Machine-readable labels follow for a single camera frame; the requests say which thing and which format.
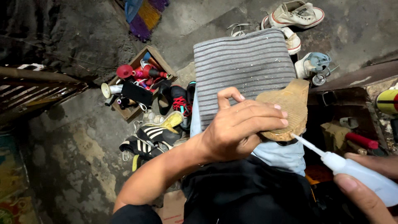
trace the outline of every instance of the forearm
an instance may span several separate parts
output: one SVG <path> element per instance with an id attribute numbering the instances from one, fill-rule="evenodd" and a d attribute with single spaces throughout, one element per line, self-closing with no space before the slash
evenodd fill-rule
<path id="1" fill-rule="evenodd" d="M 140 167 L 122 187 L 113 211 L 126 204 L 151 203 L 175 181 L 208 163 L 196 149 L 199 139 L 197 135 Z"/>

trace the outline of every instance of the concrete floor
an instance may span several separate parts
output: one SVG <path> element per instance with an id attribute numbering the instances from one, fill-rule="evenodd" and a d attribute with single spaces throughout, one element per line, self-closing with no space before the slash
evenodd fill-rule
<path id="1" fill-rule="evenodd" d="M 195 78 L 192 46 L 229 35 L 233 23 L 259 22 L 282 1 L 171 1 L 152 35 L 182 86 Z M 395 57 L 398 2 L 382 0 L 315 0 L 325 11 L 320 25 L 298 33 L 299 58 L 307 52 L 328 53 L 331 79 L 374 61 Z M 140 49 L 143 44 L 134 42 Z M 113 201 L 131 175 L 131 159 L 118 149 L 134 127 L 103 105 L 99 89 L 90 89 L 29 121 L 24 134 L 25 159 L 44 223 L 104 223 Z"/>

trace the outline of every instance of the black phone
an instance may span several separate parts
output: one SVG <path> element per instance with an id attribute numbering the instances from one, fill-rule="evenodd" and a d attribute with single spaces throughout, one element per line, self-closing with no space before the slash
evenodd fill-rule
<path id="1" fill-rule="evenodd" d="M 122 95 L 134 100 L 135 102 L 139 102 L 144 104 L 147 107 L 152 105 L 152 92 L 142 88 L 141 86 L 137 86 L 131 82 L 123 83 Z"/>

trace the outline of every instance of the purple fabric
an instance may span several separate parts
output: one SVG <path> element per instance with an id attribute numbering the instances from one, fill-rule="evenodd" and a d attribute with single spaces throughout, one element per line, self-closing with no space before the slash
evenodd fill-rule
<path id="1" fill-rule="evenodd" d="M 163 12 L 166 5 L 169 4 L 168 0 L 148 0 L 148 2 L 160 12 Z"/>
<path id="2" fill-rule="evenodd" d="M 151 31 L 146 27 L 145 22 L 138 15 L 135 15 L 134 19 L 130 23 L 130 30 L 134 36 L 136 36 L 140 41 L 145 41 L 149 39 Z"/>

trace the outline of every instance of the red shoelace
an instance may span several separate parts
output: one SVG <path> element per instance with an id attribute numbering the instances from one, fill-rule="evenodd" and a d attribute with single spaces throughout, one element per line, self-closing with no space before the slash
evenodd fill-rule
<path id="1" fill-rule="evenodd" d="M 192 113 L 192 106 L 187 103 L 187 101 L 182 97 L 173 99 L 173 109 L 181 112 L 181 106 L 184 108 L 182 113 L 185 117 L 188 117 Z"/>

